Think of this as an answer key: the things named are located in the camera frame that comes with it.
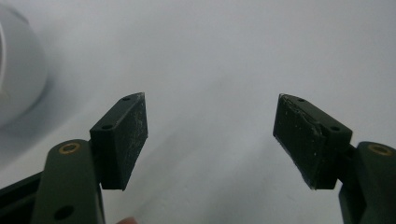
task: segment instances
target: black metal bracket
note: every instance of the black metal bracket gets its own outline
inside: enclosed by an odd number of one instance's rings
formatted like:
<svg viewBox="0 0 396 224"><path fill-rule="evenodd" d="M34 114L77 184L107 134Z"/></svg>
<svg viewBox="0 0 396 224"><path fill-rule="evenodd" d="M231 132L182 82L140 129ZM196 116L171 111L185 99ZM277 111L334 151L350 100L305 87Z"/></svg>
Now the black metal bracket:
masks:
<svg viewBox="0 0 396 224"><path fill-rule="evenodd" d="M42 173L0 190L0 223L105 223L102 189L122 189L148 138L144 93L121 98L91 141L53 147Z"/></svg>
<svg viewBox="0 0 396 224"><path fill-rule="evenodd" d="M396 150L349 144L352 131L305 99L280 94L274 137L311 189L334 189L345 223L396 223Z"/></svg>

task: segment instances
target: white surface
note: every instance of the white surface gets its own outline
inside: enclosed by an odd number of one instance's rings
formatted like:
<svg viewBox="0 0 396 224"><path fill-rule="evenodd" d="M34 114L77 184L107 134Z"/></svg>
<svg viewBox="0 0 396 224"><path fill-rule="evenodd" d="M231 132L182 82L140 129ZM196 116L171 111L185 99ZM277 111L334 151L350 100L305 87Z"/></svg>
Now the white surface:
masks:
<svg viewBox="0 0 396 224"><path fill-rule="evenodd" d="M277 96L305 98L396 147L393 1L13 1L49 55L32 110L0 131L1 187L144 91L149 137L107 223L342 223L272 136Z"/></svg>
<svg viewBox="0 0 396 224"><path fill-rule="evenodd" d="M0 4L0 127L20 116L44 89L44 51L27 20Z"/></svg>

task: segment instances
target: white bowl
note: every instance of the white bowl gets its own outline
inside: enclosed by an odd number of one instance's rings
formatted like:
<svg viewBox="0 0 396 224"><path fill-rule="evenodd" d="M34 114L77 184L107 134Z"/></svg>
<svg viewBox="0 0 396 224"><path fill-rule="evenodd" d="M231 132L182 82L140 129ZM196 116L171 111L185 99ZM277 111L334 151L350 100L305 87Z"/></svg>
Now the white bowl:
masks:
<svg viewBox="0 0 396 224"><path fill-rule="evenodd" d="M46 78L44 51L28 21L0 4L0 126L35 102Z"/></svg>

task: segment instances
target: screw hole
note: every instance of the screw hole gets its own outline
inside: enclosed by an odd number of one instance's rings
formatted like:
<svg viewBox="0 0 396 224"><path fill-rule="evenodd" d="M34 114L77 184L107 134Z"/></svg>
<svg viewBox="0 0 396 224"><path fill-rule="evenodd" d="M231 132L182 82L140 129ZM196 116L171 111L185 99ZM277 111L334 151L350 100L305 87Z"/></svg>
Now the screw hole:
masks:
<svg viewBox="0 0 396 224"><path fill-rule="evenodd" d="M73 212L74 212L73 206L67 205L58 209L58 211L55 212L53 217L55 218L55 220L64 220L70 217L73 214Z"/></svg>
<svg viewBox="0 0 396 224"><path fill-rule="evenodd" d="M107 124L107 125L105 125L105 126L102 126L102 129L108 130L108 129L111 129L112 127L113 127L113 125Z"/></svg>
<svg viewBox="0 0 396 224"><path fill-rule="evenodd" d="M332 126L331 129L332 129L333 131L336 131L336 132L340 131L340 128L335 127L335 126Z"/></svg>

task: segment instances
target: brass screw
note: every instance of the brass screw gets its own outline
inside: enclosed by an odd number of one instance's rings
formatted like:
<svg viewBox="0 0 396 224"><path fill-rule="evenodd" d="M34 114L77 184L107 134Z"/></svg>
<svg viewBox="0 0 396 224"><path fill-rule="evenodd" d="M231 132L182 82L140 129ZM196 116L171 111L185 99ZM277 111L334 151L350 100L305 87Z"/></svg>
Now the brass screw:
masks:
<svg viewBox="0 0 396 224"><path fill-rule="evenodd" d="M68 155L79 149L79 143L68 143L59 148L59 153Z"/></svg>
<svg viewBox="0 0 396 224"><path fill-rule="evenodd" d="M368 146L368 148L372 152L374 152L374 153L376 153L378 155L381 155L381 156L391 156L393 154L393 152L392 152L392 150L390 148L384 147L384 146L380 146L380 145L377 145L377 144L371 144L371 145Z"/></svg>

